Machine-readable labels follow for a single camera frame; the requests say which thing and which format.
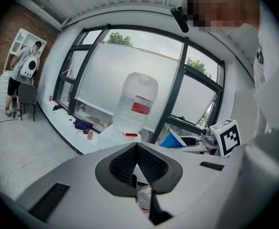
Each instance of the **floor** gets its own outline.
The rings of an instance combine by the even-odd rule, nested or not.
[[[16,199],[30,184],[58,164],[46,158],[38,159],[14,171],[9,176],[6,189],[6,176],[14,169],[35,158],[46,156],[59,164],[76,157],[77,154],[57,135],[37,106],[35,122],[32,107],[26,106],[26,114],[13,121],[0,123],[0,191]],[[0,109],[0,121],[12,119]]]

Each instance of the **sky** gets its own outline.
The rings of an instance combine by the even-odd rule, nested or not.
[[[112,32],[119,32],[124,37],[130,36],[134,47],[156,52],[174,59],[178,59],[182,50],[182,43],[174,39],[161,36],[158,34],[134,31],[134,30],[110,30],[104,40],[107,40]],[[198,50],[188,47],[186,59],[200,60],[205,63],[205,68],[211,74],[214,81],[217,80],[217,63],[212,59],[199,52]]]

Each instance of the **gray chair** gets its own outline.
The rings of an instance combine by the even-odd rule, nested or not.
[[[32,84],[29,84],[29,83],[20,84],[20,86],[19,86],[19,102],[21,105],[23,104],[23,106],[24,106],[24,114],[26,113],[25,104],[29,104],[29,105],[33,106],[33,121],[34,121],[34,116],[36,113],[35,105],[37,102],[37,95],[38,95],[38,92]]]

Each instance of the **blue bag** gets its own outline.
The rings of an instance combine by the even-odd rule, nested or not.
[[[92,126],[93,126],[92,123],[89,123],[85,120],[76,119],[74,121],[74,127],[78,130],[89,130],[92,128]]]

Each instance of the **window frame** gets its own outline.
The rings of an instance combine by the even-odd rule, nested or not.
[[[81,31],[81,33],[78,35],[78,37],[76,38],[76,40],[73,42],[71,48],[69,49],[68,53],[65,56],[64,62],[61,66],[60,69],[60,73],[58,75],[57,78],[57,82],[54,88],[54,93],[53,93],[53,100],[59,104],[61,104],[61,102],[57,99],[58,96],[58,91],[60,88],[60,84],[61,81],[67,81],[71,84],[73,84],[73,90],[72,90],[72,94],[71,94],[71,98],[70,98],[70,102],[69,102],[69,106],[68,108],[66,108],[63,105],[63,108],[67,111],[68,115],[72,115],[74,118],[77,119],[83,119],[81,116],[77,115],[75,113],[75,107],[76,107],[76,102],[77,99],[75,99],[76,94],[78,92],[78,88],[79,88],[79,84],[81,82],[81,79],[83,77],[83,74],[85,72],[85,68],[86,65],[90,59],[90,57],[92,56],[96,46],[98,45],[98,43],[102,42],[104,40],[104,38],[106,37],[106,35],[108,34],[108,32],[110,30],[135,30],[135,31],[145,31],[145,32],[151,32],[151,33],[155,33],[161,36],[165,36],[165,37],[169,37],[171,39],[177,40],[179,42],[182,42],[182,49],[181,49],[181,53],[180,53],[180,57],[178,59],[178,69],[177,69],[177,74],[176,77],[174,79],[174,83],[173,83],[173,87],[171,89],[171,92],[169,94],[169,98],[168,101],[166,103],[165,109],[163,111],[163,114],[155,128],[155,131],[152,135],[151,140],[149,140],[150,143],[155,143],[161,133],[161,130],[164,126],[165,123],[171,124],[171,125],[175,125],[177,127],[180,127],[182,129],[185,129],[189,132],[192,133],[196,133],[198,135],[200,135],[202,133],[202,129],[194,126],[193,124],[178,119],[176,117],[174,117],[173,115],[171,115],[174,104],[176,102],[180,87],[181,87],[181,83],[183,80],[184,75],[186,74],[189,77],[194,78],[195,80],[203,83],[204,85],[206,85],[207,87],[209,87],[210,89],[212,89],[213,91],[216,92],[216,96],[214,98],[214,101],[212,103],[212,107],[210,110],[210,114],[208,116],[207,119],[207,126],[211,126],[214,125],[217,122],[217,118],[220,112],[220,108],[222,105],[222,100],[223,100],[223,94],[224,94],[224,82],[225,82],[225,62],[221,61],[219,58],[217,58],[214,54],[212,54],[211,52],[209,52],[207,49],[205,49],[204,47],[198,45],[197,43],[191,41],[188,37],[183,37],[180,35],[176,35],[174,33],[168,32],[168,31],[164,31],[164,30],[160,30],[157,28],[152,28],[152,27],[146,27],[146,26],[139,26],[139,25],[104,25],[104,26],[98,26],[98,27],[93,27],[93,28],[89,28],[89,29],[84,29]],[[98,35],[98,37],[95,39],[95,41],[93,42],[93,44],[84,44],[82,45],[82,42],[84,41],[86,35],[90,32],[90,31],[96,31],[96,30],[102,30],[101,33]],[[217,82],[213,81],[212,79],[210,79],[209,77],[207,77],[206,75],[204,75],[203,73],[191,68],[190,66],[186,65],[186,55],[187,55],[187,50],[188,50],[188,46],[191,46],[192,48],[200,51],[201,53],[205,54],[207,57],[209,57],[210,59],[212,59],[213,61],[215,61],[218,64],[218,68],[217,68]],[[88,51],[87,55],[85,56],[81,67],[79,69],[79,72],[77,74],[76,79],[70,79],[64,76],[61,76],[62,70],[65,66],[65,64],[67,63],[68,60],[68,55],[70,53],[72,53],[73,51]],[[97,133],[100,133],[100,130],[93,128],[94,131],[96,131]]]

